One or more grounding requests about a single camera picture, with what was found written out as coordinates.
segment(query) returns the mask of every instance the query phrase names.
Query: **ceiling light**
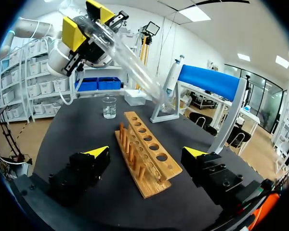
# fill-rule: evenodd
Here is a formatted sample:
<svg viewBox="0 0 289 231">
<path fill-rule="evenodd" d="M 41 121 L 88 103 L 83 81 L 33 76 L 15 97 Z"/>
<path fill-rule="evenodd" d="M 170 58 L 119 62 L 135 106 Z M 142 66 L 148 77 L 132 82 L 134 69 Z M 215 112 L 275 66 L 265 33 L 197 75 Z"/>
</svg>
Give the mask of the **ceiling light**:
<svg viewBox="0 0 289 231">
<path fill-rule="evenodd" d="M 240 58 L 240 59 L 243 59 L 243 60 L 245 60 L 245 61 L 248 61 L 248 62 L 250 62 L 250 57 L 249 56 L 247 56 L 247 55 L 243 55 L 243 54 L 237 54 L 238 55 L 238 57 Z"/>
<path fill-rule="evenodd" d="M 283 66 L 284 68 L 288 68 L 289 67 L 289 62 L 286 60 L 286 59 L 283 59 L 282 57 L 280 56 L 276 56 L 276 60 L 275 62 L 281 66 Z"/>
<path fill-rule="evenodd" d="M 189 18 L 193 22 L 201 22 L 211 20 L 209 16 L 206 15 L 199 7 L 194 6 L 184 10 L 179 11 L 186 18 Z"/>
</svg>

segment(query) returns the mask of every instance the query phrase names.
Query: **ceiling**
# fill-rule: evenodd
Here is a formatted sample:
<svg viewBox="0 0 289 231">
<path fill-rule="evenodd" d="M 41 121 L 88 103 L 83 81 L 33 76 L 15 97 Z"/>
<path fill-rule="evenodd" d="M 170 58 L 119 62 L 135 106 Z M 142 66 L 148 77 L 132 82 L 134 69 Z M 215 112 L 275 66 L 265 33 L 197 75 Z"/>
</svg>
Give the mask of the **ceiling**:
<svg viewBox="0 0 289 231">
<path fill-rule="evenodd" d="M 21 16 L 37 18 L 54 11 L 61 1 L 45 3 L 44 0 L 30 0 Z M 170 20 L 174 19 L 174 22 L 197 34 L 217 50 L 226 63 L 249 65 L 282 81 L 289 79 L 289 68 L 285 69 L 275 63 L 276 55 L 289 60 L 289 43 L 278 23 L 262 6 L 260 0 L 249 0 L 250 4 L 216 2 L 199 5 L 211 20 L 194 23 L 179 13 L 175 15 L 175 12 L 204 0 L 98 1 L 102 4 L 135 7 L 165 16 Z M 74 2 L 83 5 L 85 0 L 74 0 Z M 237 53 L 248 55 L 251 62 L 240 60 Z"/>
</svg>

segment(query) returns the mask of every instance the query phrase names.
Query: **wooden peg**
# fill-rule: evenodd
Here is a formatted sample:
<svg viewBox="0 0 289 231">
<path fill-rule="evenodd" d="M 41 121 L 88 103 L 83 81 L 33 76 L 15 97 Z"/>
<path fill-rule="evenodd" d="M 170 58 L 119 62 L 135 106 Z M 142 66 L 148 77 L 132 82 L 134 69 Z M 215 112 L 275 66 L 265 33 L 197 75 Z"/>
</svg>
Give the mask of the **wooden peg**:
<svg viewBox="0 0 289 231">
<path fill-rule="evenodd" d="M 130 150 L 130 138 L 126 136 L 125 152 L 129 153 L 129 150 Z"/>
<path fill-rule="evenodd" d="M 129 161 L 132 162 L 134 158 L 134 145 L 130 143 Z"/>
<path fill-rule="evenodd" d="M 123 137 L 123 123 L 120 123 L 120 140 L 122 140 Z"/>
<path fill-rule="evenodd" d="M 122 139 L 123 147 L 125 147 L 125 143 L 126 143 L 126 128 L 123 129 L 123 139 Z"/>
<path fill-rule="evenodd" d="M 143 180 L 144 178 L 144 175 L 145 175 L 145 167 L 144 166 L 140 166 L 140 169 L 139 169 L 139 180 Z"/>
<path fill-rule="evenodd" d="M 134 156 L 134 163 L 133 163 L 133 169 L 136 171 L 138 168 L 138 163 L 137 163 L 137 156 Z"/>
</svg>

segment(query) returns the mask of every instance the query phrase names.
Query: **cable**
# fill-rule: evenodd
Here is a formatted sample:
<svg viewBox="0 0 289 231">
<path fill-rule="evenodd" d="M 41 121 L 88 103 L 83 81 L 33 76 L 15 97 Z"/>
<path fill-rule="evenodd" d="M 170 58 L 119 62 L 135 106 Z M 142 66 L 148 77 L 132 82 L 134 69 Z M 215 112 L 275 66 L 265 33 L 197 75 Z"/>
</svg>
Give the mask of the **cable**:
<svg viewBox="0 0 289 231">
<path fill-rule="evenodd" d="M 3 161 L 4 163 L 9 164 L 9 165 L 23 165 L 23 164 L 26 164 L 26 162 L 20 162 L 20 163 L 12 163 L 12 162 L 8 162 L 8 161 L 2 159 L 1 156 L 0 156 L 0 160 Z"/>
</svg>

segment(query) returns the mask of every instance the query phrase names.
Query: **orange object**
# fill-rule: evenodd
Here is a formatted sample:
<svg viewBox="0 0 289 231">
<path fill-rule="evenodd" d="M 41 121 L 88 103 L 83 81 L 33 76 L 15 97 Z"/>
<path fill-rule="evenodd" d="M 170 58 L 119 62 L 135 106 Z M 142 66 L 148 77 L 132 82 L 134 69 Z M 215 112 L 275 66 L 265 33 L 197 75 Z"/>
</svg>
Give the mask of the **orange object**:
<svg viewBox="0 0 289 231">
<path fill-rule="evenodd" d="M 278 200 L 279 195 L 277 193 L 268 196 L 264 204 L 253 213 L 256 218 L 249 226 L 249 230 L 252 230 L 255 225 L 259 224 L 265 218 L 265 216 L 271 211 Z"/>
</svg>

